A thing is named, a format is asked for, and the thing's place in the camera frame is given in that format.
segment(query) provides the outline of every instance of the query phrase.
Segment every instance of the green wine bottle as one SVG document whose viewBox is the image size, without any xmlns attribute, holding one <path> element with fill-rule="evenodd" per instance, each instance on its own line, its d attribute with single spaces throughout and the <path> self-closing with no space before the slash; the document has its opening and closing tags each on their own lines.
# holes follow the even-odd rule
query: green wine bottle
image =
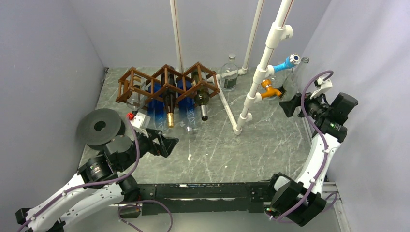
<svg viewBox="0 0 410 232">
<path fill-rule="evenodd" d="M 161 74 L 161 87 L 164 86 L 165 84 L 165 74 Z M 173 74 L 168 72 L 168 84 L 175 85 L 175 77 Z M 168 127 L 173 128 L 174 127 L 174 109 L 175 109 L 175 101 L 176 101 L 176 93 L 175 91 L 171 89 L 167 89 L 163 94 L 162 94 L 162 99 L 165 104 L 165 111 L 167 113 L 167 121 L 168 121 Z"/>
<path fill-rule="evenodd" d="M 196 85 L 197 83 L 201 81 L 199 78 L 198 70 L 193 71 L 191 77 L 193 79 L 192 86 Z M 193 95 L 194 95 L 193 99 L 195 103 L 198 104 L 198 106 L 201 109 L 202 121 L 207 121 L 208 113 L 206 111 L 206 105 L 208 104 L 209 99 L 210 99 L 208 88 L 205 86 L 200 86 L 199 89 L 193 93 Z"/>
</svg>

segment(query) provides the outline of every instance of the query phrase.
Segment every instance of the black disc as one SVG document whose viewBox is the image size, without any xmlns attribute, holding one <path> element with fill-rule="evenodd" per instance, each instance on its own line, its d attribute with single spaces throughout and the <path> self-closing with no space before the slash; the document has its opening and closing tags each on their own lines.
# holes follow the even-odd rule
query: black disc
<svg viewBox="0 0 410 232">
<path fill-rule="evenodd" d="M 106 143 L 119 134 L 123 135 L 124 132 L 124 122 L 119 114 L 111 109 L 92 111 L 77 127 L 80 140 L 94 150 L 102 150 Z"/>
</svg>

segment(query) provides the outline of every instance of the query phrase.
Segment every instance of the marble surface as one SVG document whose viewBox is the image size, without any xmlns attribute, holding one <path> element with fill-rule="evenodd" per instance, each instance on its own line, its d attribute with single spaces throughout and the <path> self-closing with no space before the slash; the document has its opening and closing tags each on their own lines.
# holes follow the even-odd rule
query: marble surface
<svg viewBox="0 0 410 232">
<path fill-rule="evenodd" d="M 123 120 L 130 108 L 115 99 L 118 79 L 127 70 L 108 70 L 97 103 L 97 109 L 114 109 Z M 153 74 L 158 68 L 138 70 Z M 254 72 L 250 68 L 247 74 L 239 76 L 236 89 L 225 94 L 236 118 L 242 111 Z M 251 113 L 253 120 L 245 124 L 239 136 L 233 133 L 218 95 L 208 104 L 209 120 L 195 121 L 194 134 L 187 134 L 180 127 L 176 115 L 176 126 L 163 131 L 165 136 L 180 140 L 171 155 L 168 158 L 145 155 L 133 176 L 139 183 L 247 182 L 269 179 L 277 172 L 297 177 L 310 150 L 302 119 L 296 114 L 287 118 L 278 99 L 255 104 Z M 132 137 L 128 128 L 126 135 Z M 97 153 L 86 147 L 80 165 Z"/>
</svg>

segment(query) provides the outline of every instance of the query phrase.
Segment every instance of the orange valve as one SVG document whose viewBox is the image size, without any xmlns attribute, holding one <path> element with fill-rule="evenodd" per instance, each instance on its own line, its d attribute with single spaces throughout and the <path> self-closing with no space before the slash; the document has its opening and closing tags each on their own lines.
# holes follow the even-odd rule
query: orange valve
<svg viewBox="0 0 410 232">
<path fill-rule="evenodd" d="M 282 95 L 282 92 L 272 87 L 272 82 L 270 82 L 269 79 L 263 80 L 261 86 L 266 90 L 265 93 L 261 93 L 262 99 L 266 97 L 272 97 L 274 95 Z"/>
</svg>

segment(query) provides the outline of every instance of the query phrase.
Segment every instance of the white wall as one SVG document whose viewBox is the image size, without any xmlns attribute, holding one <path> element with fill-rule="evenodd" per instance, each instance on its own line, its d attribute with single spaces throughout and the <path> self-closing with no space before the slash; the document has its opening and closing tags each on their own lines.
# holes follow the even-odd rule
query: white wall
<svg viewBox="0 0 410 232">
<path fill-rule="evenodd" d="M 328 100 L 345 92 L 359 101 L 329 170 L 354 232 L 410 231 L 409 9 L 402 0 L 332 0 L 304 51 L 302 87 L 332 69 Z"/>
<path fill-rule="evenodd" d="M 65 0 L 0 0 L 0 231 L 63 186 L 84 145 L 103 65 Z"/>
<path fill-rule="evenodd" d="M 330 0 L 297 1 L 288 24 L 294 37 L 275 51 L 272 64 L 301 53 Z M 169 0 L 71 0 L 106 67 L 177 67 Z M 197 61 L 209 67 L 227 62 L 230 52 L 243 64 L 257 0 L 178 0 L 185 66 Z M 265 0 L 249 66 L 259 64 L 264 43 L 280 6 Z"/>
</svg>

